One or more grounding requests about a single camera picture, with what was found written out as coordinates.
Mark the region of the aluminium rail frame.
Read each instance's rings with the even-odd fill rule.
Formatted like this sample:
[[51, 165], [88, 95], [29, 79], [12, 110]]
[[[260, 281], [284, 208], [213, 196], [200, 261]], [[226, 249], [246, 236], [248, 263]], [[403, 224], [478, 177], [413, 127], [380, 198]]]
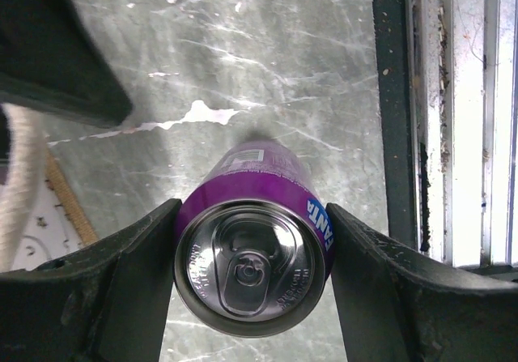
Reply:
[[517, 0], [408, 0], [418, 247], [517, 264]]

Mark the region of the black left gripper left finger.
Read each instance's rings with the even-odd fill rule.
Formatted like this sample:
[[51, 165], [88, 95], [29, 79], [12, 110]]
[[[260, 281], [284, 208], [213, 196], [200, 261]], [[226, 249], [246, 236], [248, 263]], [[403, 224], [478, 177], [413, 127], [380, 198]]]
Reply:
[[34, 270], [1, 275], [3, 361], [157, 361], [173, 285], [169, 199]]

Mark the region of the canvas jute cat-print bag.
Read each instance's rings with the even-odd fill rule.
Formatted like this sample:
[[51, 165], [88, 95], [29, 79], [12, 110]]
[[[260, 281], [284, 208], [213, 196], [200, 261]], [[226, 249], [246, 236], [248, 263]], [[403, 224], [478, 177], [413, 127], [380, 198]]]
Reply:
[[100, 238], [49, 150], [40, 115], [1, 104], [10, 136], [1, 167], [1, 272], [33, 269]]

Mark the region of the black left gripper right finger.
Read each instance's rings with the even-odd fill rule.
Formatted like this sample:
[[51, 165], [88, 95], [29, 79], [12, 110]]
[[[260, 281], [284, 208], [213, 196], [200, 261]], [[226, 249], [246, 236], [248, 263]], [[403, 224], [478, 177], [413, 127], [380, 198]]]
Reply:
[[331, 279], [350, 361], [514, 361], [517, 270], [455, 268], [336, 204]]

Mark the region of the purple soda can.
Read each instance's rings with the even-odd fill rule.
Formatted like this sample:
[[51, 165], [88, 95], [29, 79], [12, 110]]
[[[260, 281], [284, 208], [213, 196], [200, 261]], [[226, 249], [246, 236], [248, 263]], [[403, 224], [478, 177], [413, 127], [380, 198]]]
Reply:
[[174, 280], [186, 307], [238, 337], [280, 334], [315, 308], [334, 256], [330, 218], [299, 158], [259, 136], [230, 149], [180, 207]]

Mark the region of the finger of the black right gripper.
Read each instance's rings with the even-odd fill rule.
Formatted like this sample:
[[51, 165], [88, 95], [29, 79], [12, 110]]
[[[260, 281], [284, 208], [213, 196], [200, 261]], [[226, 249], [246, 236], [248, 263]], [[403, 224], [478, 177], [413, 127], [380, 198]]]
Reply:
[[133, 111], [72, 0], [1, 0], [1, 101], [104, 128]]

